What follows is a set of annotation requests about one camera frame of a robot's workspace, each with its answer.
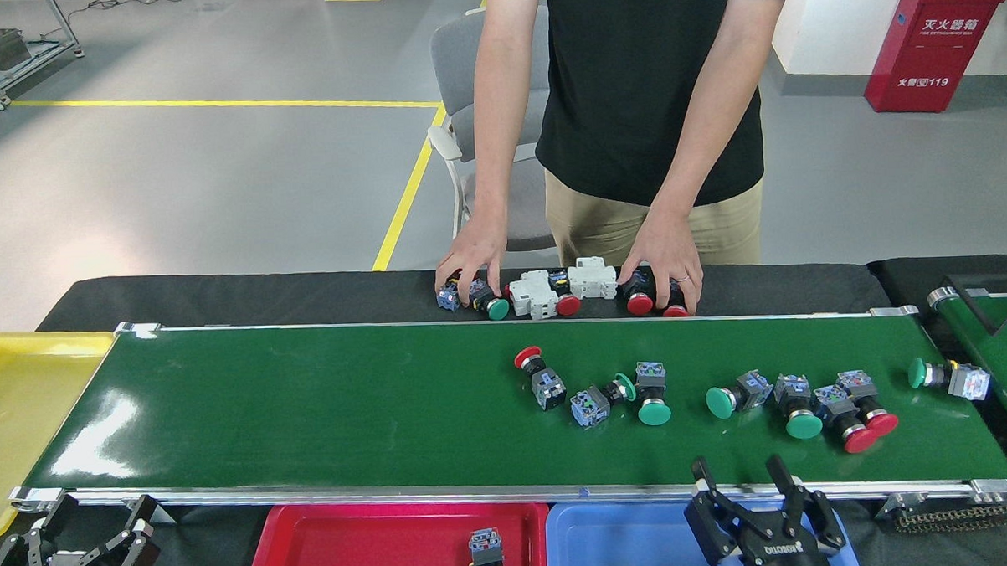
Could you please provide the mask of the person's left hand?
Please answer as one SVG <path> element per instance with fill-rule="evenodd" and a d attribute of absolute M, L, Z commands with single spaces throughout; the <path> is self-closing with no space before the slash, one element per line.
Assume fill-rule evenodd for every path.
<path fill-rule="evenodd" d="M 619 271 L 618 282 L 625 283 L 637 267 L 645 265 L 655 286 L 655 307 L 670 305 L 671 286 L 677 284 L 683 304 L 695 314 L 701 300 L 703 272 L 688 213 L 687 208 L 676 211 L 650 207 Z"/>

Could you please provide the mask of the person's right hand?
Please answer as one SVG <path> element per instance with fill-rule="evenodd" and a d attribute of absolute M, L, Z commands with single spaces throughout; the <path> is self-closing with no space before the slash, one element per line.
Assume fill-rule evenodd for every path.
<path fill-rule="evenodd" d="M 435 269 L 434 291 L 443 288 L 447 279 L 458 272 L 458 299 L 460 304 L 467 306 L 470 304 L 474 277 L 485 270 L 486 284 L 492 294 L 501 297 L 500 272 L 506 252 L 507 224 L 505 208 L 472 214 Z"/>

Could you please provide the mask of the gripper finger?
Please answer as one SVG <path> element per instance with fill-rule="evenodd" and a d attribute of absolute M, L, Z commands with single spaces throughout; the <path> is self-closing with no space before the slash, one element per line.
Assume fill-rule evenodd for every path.
<path fill-rule="evenodd" d="M 0 547 L 0 566 L 53 566 L 57 552 L 77 553 L 61 549 L 58 537 L 64 525 L 78 511 L 78 501 L 71 496 L 61 497 L 48 516 L 42 517 L 25 533 L 7 538 Z"/>
<path fill-rule="evenodd" d="M 158 506 L 152 497 L 138 497 L 122 532 L 87 553 L 57 552 L 53 566 L 154 566 L 160 549 L 152 542 L 151 517 Z"/>
<path fill-rule="evenodd" d="M 795 479 L 778 454 L 766 460 L 766 468 L 776 490 L 784 497 L 780 510 L 781 524 L 770 534 L 770 540 L 792 541 L 807 529 L 802 526 L 803 516 L 809 517 L 810 534 L 822 554 L 832 557 L 847 545 L 839 523 L 830 507 L 828 497 L 820 491 L 809 491 Z"/>
<path fill-rule="evenodd" d="M 763 540 L 770 539 L 770 530 L 742 505 L 720 492 L 709 470 L 706 458 L 698 456 L 691 465 L 697 494 L 686 506 L 685 519 L 700 544 L 710 566 L 742 549 L 741 536 L 746 530 Z"/>

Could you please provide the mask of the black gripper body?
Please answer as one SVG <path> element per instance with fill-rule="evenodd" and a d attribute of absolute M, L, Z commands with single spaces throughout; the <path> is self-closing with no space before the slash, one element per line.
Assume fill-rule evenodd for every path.
<path fill-rule="evenodd" d="M 823 549 L 834 553 L 833 528 L 819 534 L 800 528 L 794 538 L 764 538 L 743 530 L 737 546 L 742 566 L 831 566 Z"/>

